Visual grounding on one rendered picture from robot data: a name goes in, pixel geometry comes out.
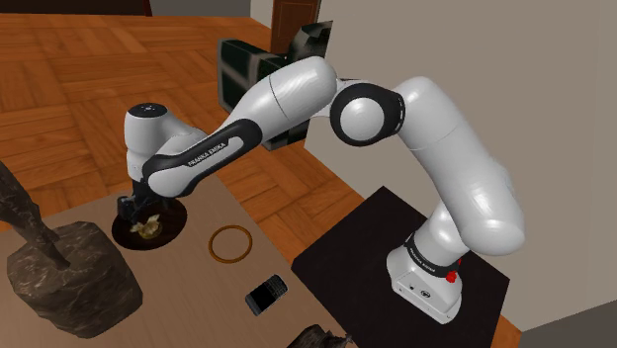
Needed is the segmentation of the dark round plate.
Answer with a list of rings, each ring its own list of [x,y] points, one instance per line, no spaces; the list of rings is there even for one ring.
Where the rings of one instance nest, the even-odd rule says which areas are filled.
[[[138,216],[138,221],[145,223],[153,215],[159,215],[162,223],[161,233],[152,239],[143,239],[130,228],[135,224],[116,216],[112,224],[112,236],[121,246],[130,250],[152,250],[162,247],[175,239],[183,230],[187,221],[184,205],[176,199],[165,199],[149,204]]]

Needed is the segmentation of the black mobile phone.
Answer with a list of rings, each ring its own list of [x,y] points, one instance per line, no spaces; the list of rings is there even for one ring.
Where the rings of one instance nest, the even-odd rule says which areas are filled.
[[[245,296],[245,302],[255,316],[260,315],[288,292],[284,280],[274,274]]]

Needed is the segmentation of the dark rough sculpture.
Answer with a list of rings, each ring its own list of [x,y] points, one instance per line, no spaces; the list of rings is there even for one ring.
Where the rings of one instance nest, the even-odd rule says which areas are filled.
[[[346,348],[352,342],[350,334],[339,337],[314,324],[305,328],[287,348]]]

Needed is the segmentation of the black robot stand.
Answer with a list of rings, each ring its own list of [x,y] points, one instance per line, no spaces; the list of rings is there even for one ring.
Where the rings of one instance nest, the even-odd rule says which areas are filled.
[[[425,217],[380,188],[293,262],[292,270],[358,348],[518,348],[501,317],[508,278],[473,252],[460,267],[462,307],[439,324],[395,294],[387,255]]]

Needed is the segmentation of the dark green cabinet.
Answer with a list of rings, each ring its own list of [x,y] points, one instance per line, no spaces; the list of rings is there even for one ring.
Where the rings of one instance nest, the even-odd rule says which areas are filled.
[[[324,59],[332,23],[305,25],[286,53],[273,53],[239,39],[218,43],[219,104],[230,115],[245,94],[258,90],[271,97],[284,118],[264,135],[262,145],[272,151],[306,137],[309,119],[326,107],[337,92],[337,74]]]

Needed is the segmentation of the dark stone statue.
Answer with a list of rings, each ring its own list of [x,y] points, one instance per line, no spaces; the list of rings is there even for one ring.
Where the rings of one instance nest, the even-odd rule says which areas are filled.
[[[94,222],[54,229],[0,161],[0,221],[25,244],[7,257],[14,293],[41,318],[79,338],[93,338],[133,314],[143,293],[130,266]]]

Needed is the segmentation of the pale yellow crumpled object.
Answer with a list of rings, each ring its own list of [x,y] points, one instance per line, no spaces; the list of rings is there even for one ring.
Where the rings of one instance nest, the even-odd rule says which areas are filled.
[[[159,221],[159,215],[150,216],[145,223],[137,222],[130,228],[131,233],[136,233],[143,239],[155,238],[161,231],[162,223]]]

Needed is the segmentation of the brown wooden door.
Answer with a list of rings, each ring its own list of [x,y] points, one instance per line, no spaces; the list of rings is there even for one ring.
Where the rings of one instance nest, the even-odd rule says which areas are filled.
[[[286,53],[298,30],[317,21],[321,0],[273,0],[270,51]]]

